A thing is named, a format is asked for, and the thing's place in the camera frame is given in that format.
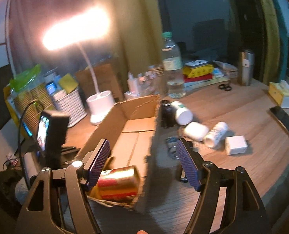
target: green plastic bag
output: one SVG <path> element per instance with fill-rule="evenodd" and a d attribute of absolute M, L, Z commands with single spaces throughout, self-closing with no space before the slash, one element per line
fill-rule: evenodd
<path fill-rule="evenodd" d="M 11 89 L 16 93 L 19 93 L 29 83 L 31 83 L 41 72 L 41 65 L 37 64 L 33 68 L 29 68 L 26 71 L 16 75 L 14 79 L 11 79 L 9 84 Z"/>

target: plastic water bottle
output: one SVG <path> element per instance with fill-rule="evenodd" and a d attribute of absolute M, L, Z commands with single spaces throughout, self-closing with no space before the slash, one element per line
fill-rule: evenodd
<path fill-rule="evenodd" d="M 171 98 L 181 98 L 186 95 L 186 92 L 184 91 L 180 50 L 178 45 L 173 41 L 171 32 L 163 32 L 162 37 L 164 38 L 162 58 L 168 95 Z"/>

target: gold can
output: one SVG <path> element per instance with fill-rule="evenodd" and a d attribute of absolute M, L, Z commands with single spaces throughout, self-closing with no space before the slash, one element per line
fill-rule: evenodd
<path fill-rule="evenodd" d="M 128 166 L 102 171 L 97 182 L 102 200 L 125 202 L 131 201 L 138 193 L 140 184 L 136 166 Z"/>

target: white pill bottle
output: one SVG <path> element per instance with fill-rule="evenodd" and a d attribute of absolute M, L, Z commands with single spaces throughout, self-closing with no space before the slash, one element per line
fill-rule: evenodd
<path fill-rule="evenodd" d="M 214 148 L 220 142 L 222 136 L 227 132 L 228 125 L 225 122 L 218 122 L 215 127 L 204 137 L 203 142 L 209 148 Z"/>
<path fill-rule="evenodd" d="M 193 120 L 193 113 L 179 101 L 174 101 L 171 104 L 175 112 L 175 119 L 178 125 L 184 126 Z"/>

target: white charger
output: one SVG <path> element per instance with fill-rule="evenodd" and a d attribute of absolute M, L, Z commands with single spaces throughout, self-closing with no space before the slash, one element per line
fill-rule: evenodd
<path fill-rule="evenodd" d="M 247 143 L 243 135 L 226 137 L 226 153 L 228 155 L 245 153 Z"/>
<path fill-rule="evenodd" d="M 209 129 L 207 126 L 197 122 L 191 122 L 184 129 L 184 134 L 194 141 L 201 142 L 208 131 Z"/>

